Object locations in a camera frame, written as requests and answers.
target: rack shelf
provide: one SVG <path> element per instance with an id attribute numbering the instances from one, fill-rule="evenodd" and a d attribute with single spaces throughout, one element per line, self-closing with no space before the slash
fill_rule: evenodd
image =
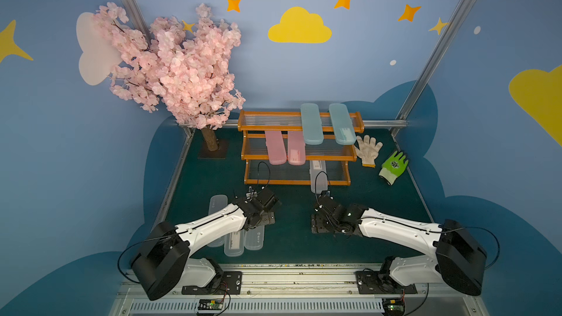
<path id="1" fill-rule="evenodd" d="M 356 133 L 363 133 L 365 124 L 360 113 L 350 113 Z M 320 113 L 323 132 L 333 132 L 330 113 Z M 301 113 L 288 111 L 245 111 L 240 112 L 238 130 L 302 130 Z"/>
<path id="2" fill-rule="evenodd" d="M 246 172 L 244 174 L 244 184 L 258 184 L 257 165 L 259 160 L 246 160 Z M 310 164 L 308 161 L 304 165 L 294 166 L 289 163 L 283 165 L 269 165 L 271 177 L 269 184 L 271 185 L 306 185 L 310 186 Z M 265 166 L 260 168 L 260 184 L 265 185 L 267 182 L 268 169 Z M 329 161 L 326 162 L 326 171 L 330 179 L 330 186 L 349 186 L 351 179 L 349 177 L 349 169 L 347 161 Z"/>
<path id="3" fill-rule="evenodd" d="M 287 149 L 287 135 L 283 135 Z M 355 161 L 357 155 L 352 145 L 340 145 L 335 142 L 334 135 L 324 135 L 324 142 L 319 145 L 305 146 L 306 160 Z M 244 132 L 242 144 L 243 160 L 267 160 L 268 148 L 265 145 L 264 133 Z"/>

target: white glove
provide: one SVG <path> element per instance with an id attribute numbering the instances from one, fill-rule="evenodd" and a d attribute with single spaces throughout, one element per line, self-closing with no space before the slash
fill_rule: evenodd
<path id="1" fill-rule="evenodd" d="M 369 138 L 369 135 L 366 135 L 365 140 L 362 140 L 360 136 L 357 136 L 359 149 L 354 145 L 355 153 L 361 158 L 363 166 L 375 167 L 375 159 L 379 156 L 379 150 L 383 144 L 381 142 L 377 144 L 375 138 L 370 138 L 370 140 Z"/>

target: artificial cherblossom tree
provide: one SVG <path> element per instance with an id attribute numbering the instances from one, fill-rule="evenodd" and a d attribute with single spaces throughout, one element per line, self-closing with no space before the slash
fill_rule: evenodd
<path id="1" fill-rule="evenodd" d="M 215 151 L 214 130 L 246 101 L 234 89 L 234 74 L 228 72 L 230 52 L 240 45 L 241 33 L 238 25 L 229 26 L 223 19 L 215 25 L 205 4 L 196 13 L 199 23 L 194 39 L 186 39 L 175 17 L 155 19 L 150 25 L 153 39 L 145 37 L 123 25 L 129 19 L 114 3 L 100 6 L 94 20 L 128 64 L 112 68 L 111 92 L 133 99 L 149 112 L 157 110 L 162 99 L 179 124 L 201 129 L 208 149 Z"/>

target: robotic arm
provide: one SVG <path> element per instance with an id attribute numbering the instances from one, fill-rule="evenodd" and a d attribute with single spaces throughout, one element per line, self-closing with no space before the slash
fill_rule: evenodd
<path id="1" fill-rule="evenodd" d="M 270 212 L 277 201 L 275 194 L 264 188 L 202 219 L 175 227 L 168 222 L 158 224 L 131 260 L 131 268 L 148 298 L 161 298 L 178 283 L 216 290 L 223 273 L 220 266 L 189 257 L 225 234 L 273 223 Z"/>
<path id="2" fill-rule="evenodd" d="M 405 259 L 387 257 L 378 273 L 381 286 L 393 291 L 398 284 L 445 282 L 462 293 L 481 294 L 487 254 L 458 222 L 424 223 L 356 204 L 343 207 L 333 200 L 329 191 L 322 192 L 314 209 L 313 233 L 339 232 L 380 238 L 424 254 Z"/>

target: blue wall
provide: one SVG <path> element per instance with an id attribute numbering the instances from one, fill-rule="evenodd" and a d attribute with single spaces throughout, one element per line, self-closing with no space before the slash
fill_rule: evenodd
<path id="1" fill-rule="evenodd" d="M 2 316 L 109 312 L 118 252 L 150 229 L 178 160 L 168 112 L 79 74 L 76 20 L 107 1 L 0 0 L 0 31 L 16 20 L 33 58 L 0 63 Z"/>
<path id="2" fill-rule="evenodd" d="M 549 300 L 545 314 L 562 306 L 562 147 L 509 93 L 519 72 L 562 64 L 560 4 L 478 0 L 397 137 L 436 221 L 498 235 L 501 256 L 484 277 L 492 316 L 543 313 L 537 300 Z M 474 235 L 493 257 L 494 241 Z"/>
<path id="3" fill-rule="evenodd" d="M 303 102 L 327 109 L 331 102 L 374 102 L 418 77 L 438 40 L 429 29 L 438 18 L 446 22 L 459 0 L 351 0 L 350 10 L 334 9 L 337 1 L 241 0 L 236 12 L 227 11 L 227 0 L 137 0 L 148 23 L 158 16 L 195 23 L 200 3 L 212 7 L 216 21 L 236 22 L 242 44 L 232 51 L 230 71 L 247 109 L 295 109 Z M 398 21 L 406 4 L 421 6 L 412 22 Z M 323 44 L 272 42 L 270 27 L 293 6 L 319 14 L 332 30 L 331 39 Z M 398 108 L 403 102 L 397 102 Z"/>

